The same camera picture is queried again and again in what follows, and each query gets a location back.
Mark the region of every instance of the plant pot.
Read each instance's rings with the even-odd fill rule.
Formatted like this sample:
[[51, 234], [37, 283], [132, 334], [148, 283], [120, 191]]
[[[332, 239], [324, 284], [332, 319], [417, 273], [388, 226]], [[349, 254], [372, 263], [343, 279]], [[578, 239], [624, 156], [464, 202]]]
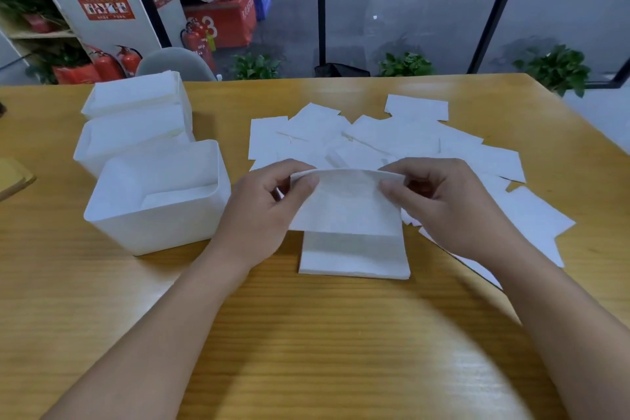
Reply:
[[52, 71], [57, 77], [59, 85], [80, 85], [82, 83], [96, 83], [102, 81], [96, 71], [96, 67], [91, 63], [74, 68], [54, 66], [52, 67]]
[[38, 13], [24, 13], [23, 17], [30, 24], [33, 32], [37, 32], [38, 34], [48, 34], [59, 30], [59, 25], [50, 20], [46, 20]]

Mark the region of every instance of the red fire extinguisher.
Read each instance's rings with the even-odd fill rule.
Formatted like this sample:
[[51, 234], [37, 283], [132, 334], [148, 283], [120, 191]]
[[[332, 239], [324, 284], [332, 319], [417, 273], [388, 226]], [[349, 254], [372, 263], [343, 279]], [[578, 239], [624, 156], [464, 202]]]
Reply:
[[127, 74], [129, 76], [136, 76], [138, 65], [140, 65], [140, 61], [142, 60], [140, 52], [135, 48], [125, 47], [124, 45], [116, 45], [116, 47], [120, 47], [118, 60], [120, 60], [122, 66], [127, 70]]
[[92, 47], [91, 45], [88, 45], [88, 47], [93, 50], [93, 55], [96, 56], [92, 64], [96, 68], [96, 72], [101, 77], [101, 81], [111, 82], [113, 80], [122, 80], [123, 78], [127, 78], [125, 76], [125, 71], [122, 66], [120, 66], [120, 63], [118, 63], [118, 60], [116, 60], [114, 55], [110, 55], [97, 47]]
[[186, 28], [181, 31], [181, 43], [193, 52], [196, 52], [213, 72], [216, 72], [212, 52], [206, 40], [206, 30], [197, 19], [193, 18], [191, 22], [186, 23]]

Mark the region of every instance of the wood grain tabletop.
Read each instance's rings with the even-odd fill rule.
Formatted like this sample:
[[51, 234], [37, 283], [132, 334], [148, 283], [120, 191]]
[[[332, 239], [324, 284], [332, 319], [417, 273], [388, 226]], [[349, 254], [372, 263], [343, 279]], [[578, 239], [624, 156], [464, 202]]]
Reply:
[[[83, 220], [73, 160], [89, 86], [2, 87], [0, 156], [37, 175], [0, 203], [0, 418], [35, 419], [166, 291], [205, 242], [135, 258]], [[448, 100], [449, 125], [518, 150], [527, 186], [577, 225], [567, 272], [630, 324], [630, 159], [521, 74], [188, 83], [197, 139], [245, 174], [249, 120], [308, 102], [385, 118], [387, 94]], [[302, 233], [221, 308], [182, 419], [559, 419], [500, 290], [405, 227], [411, 279], [298, 275]]]

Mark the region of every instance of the gray floor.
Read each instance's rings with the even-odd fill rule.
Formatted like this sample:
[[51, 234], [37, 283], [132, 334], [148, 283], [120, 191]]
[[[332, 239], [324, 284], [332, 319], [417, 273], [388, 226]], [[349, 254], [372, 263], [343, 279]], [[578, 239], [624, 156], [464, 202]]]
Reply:
[[[465, 73], [494, 0], [326, 0], [327, 61], [377, 73], [386, 52], [420, 52], [440, 74]], [[506, 72], [524, 50], [567, 43], [582, 50], [592, 80], [605, 80], [630, 56], [630, 0], [509, 0], [481, 72]], [[318, 64], [317, 0], [272, 0], [248, 48], [219, 50], [230, 79], [232, 55], [282, 60], [284, 77]]]

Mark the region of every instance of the white bin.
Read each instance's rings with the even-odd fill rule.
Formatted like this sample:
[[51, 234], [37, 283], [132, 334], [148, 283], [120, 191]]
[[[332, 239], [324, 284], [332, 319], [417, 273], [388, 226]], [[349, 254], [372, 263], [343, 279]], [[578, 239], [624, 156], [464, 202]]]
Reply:
[[195, 140], [182, 105], [156, 105], [94, 118], [85, 125], [74, 160], [95, 177], [110, 158], [146, 145], [182, 145]]
[[139, 256], [212, 237], [230, 193], [213, 139], [135, 150], [107, 162], [83, 217]]
[[192, 108], [179, 72], [169, 71], [96, 83], [81, 113], [91, 120], [124, 110], [162, 104], [181, 105], [186, 129], [193, 131]]

